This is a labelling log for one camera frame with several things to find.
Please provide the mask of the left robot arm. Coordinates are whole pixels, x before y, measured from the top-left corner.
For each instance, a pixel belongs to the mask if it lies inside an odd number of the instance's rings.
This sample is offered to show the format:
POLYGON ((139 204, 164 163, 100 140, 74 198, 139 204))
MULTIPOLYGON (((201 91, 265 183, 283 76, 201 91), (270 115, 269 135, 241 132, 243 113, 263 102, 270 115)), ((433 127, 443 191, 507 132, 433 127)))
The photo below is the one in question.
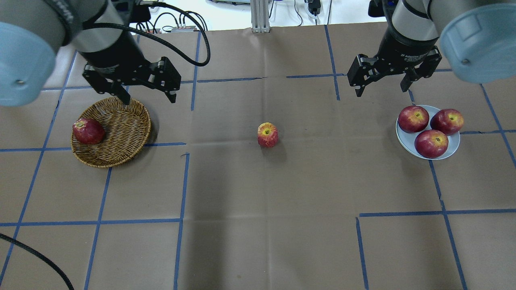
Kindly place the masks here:
POLYGON ((164 92, 175 103, 181 76, 167 57, 145 59, 131 36, 132 9, 158 5, 142 0, 2 0, 1 105, 37 99, 56 56, 72 44, 87 61, 83 77, 98 94, 130 103, 127 85, 164 92))

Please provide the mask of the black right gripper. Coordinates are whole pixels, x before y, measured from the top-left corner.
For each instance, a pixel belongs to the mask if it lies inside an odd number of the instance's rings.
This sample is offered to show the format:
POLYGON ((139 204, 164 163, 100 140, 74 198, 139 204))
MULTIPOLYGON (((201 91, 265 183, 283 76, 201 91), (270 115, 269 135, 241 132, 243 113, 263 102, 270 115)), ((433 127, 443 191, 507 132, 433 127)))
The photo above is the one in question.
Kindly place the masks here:
POLYGON ((442 55, 436 42, 437 39, 418 41, 397 31, 386 31, 376 57, 365 54, 354 57, 347 72, 348 82, 356 96, 361 97, 367 85, 386 74, 405 73, 400 88, 407 92, 415 81, 431 77, 440 64, 442 55))

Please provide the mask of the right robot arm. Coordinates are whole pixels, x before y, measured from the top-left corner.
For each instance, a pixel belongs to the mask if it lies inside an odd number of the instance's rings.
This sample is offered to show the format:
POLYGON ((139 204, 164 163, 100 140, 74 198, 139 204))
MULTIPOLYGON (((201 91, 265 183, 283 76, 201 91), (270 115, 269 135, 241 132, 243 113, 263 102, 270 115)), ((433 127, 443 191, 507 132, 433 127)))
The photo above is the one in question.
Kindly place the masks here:
POLYGON ((397 74, 404 74, 405 92, 431 77, 442 58, 473 84, 515 75, 514 0, 371 0, 367 12, 384 17, 387 29, 378 53, 356 55, 347 72, 358 97, 370 83, 397 74))

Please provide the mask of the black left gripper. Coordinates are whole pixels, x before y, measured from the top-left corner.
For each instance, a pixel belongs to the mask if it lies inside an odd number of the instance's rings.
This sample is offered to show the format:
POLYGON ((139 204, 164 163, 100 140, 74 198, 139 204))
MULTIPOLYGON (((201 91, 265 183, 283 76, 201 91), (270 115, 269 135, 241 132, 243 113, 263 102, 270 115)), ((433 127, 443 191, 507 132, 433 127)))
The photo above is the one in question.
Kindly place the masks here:
POLYGON ((83 77, 98 94, 118 97, 128 106, 131 96, 121 83, 149 85, 149 88, 163 92, 171 104, 176 102, 182 77, 173 63, 168 57, 161 57, 159 61, 150 63, 129 32, 121 33, 108 48, 97 52, 83 52, 83 58, 93 68, 87 70, 85 67, 83 77))

